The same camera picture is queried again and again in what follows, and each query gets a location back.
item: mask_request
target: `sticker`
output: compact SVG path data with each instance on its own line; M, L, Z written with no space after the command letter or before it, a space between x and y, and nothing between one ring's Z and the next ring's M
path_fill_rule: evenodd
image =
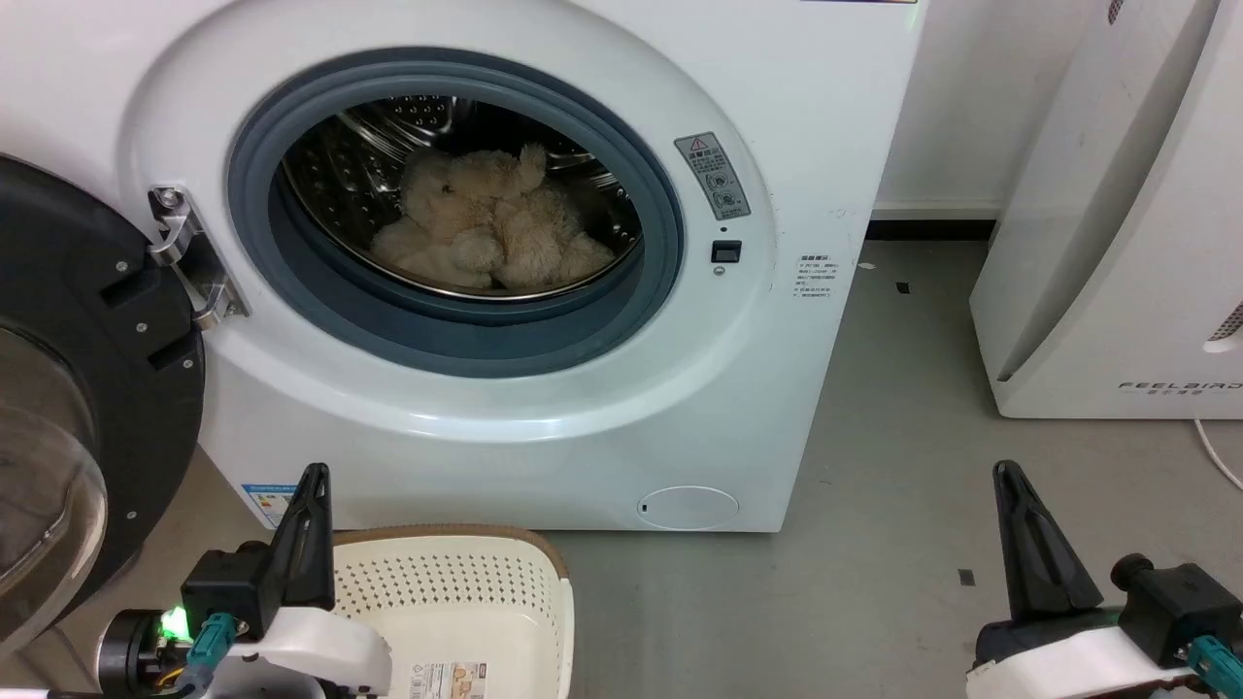
M730 157L711 131L679 138L674 142L682 159L691 167L716 220L737 219L751 214L747 195L742 192L738 175L730 164Z
M838 264L829 255L799 255L794 299L827 299L837 285Z
M268 524L277 526L281 524L281 517L285 516L285 510L288 509L290 500L293 499L293 491L298 486L262 483L242 484L241 489L259 505L259 510L267 517Z
M419 663L408 699L484 699L487 663Z

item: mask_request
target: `door glass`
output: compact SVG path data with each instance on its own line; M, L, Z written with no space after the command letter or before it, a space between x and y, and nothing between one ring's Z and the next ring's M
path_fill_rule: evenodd
M91 572L107 496L67 369L0 330L0 658L53 623Z

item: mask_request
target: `gray floor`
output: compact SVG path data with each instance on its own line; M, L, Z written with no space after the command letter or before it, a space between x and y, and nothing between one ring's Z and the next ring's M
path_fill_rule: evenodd
M1243 591L1243 493L1188 423L997 417L966 305L983 254L868 245L875 269L855 277L781 534L551 535L577 597L574 697L962 697L976 632L1006 616L989 481L1006 458L1106 601L1121 601L1108 571L1131 551L1197 561ZM1243 470L1243 425L1208 429ZM174 603L205 547L265 536L200 458L135 568L62 627L87 652L117 609ZM31 654L63 688L86 687L52 637ZM31 682L0 667L0 683Z

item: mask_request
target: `laundry basket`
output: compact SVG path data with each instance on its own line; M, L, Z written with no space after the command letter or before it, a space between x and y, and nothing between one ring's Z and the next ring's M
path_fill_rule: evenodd
M389 697L564 699L574 595L561 556L521 529L428 525L338 534L334 612L393 649Z

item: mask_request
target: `screw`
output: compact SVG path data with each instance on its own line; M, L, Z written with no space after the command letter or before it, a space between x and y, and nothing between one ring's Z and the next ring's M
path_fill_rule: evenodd
M159 199L160 204L168 206L169 209L175 209L177 205L181 203L181 194L172 187L157 189L155 198Z

